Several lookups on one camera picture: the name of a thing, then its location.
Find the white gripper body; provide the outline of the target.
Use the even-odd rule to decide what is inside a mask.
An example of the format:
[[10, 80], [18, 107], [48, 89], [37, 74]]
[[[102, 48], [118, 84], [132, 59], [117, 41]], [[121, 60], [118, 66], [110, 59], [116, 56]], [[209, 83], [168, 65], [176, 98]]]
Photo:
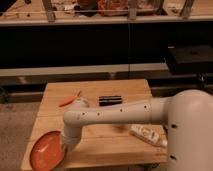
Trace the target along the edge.
[[73, 129], [69, 131], [63, 130], [60, 133], [60, 148], [62, 150], [62, 159], [59, 162], [58, 166], [61, 166], [66, 157], [70, 152], [72, 152], [76, 146], [80, 143], [82, 137], [82, 130], [81, 129]]

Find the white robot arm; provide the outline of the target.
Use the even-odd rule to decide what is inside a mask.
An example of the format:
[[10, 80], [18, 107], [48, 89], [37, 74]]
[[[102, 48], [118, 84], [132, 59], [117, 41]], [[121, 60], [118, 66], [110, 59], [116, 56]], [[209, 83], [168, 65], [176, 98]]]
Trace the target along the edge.
[[205, 91], [96, 108], [79, 98], [64, 112], [63, 123], [61, 143], [70, 149], [86, 125], [166, 124], [167, 171], [213, 171], [213, 95]]

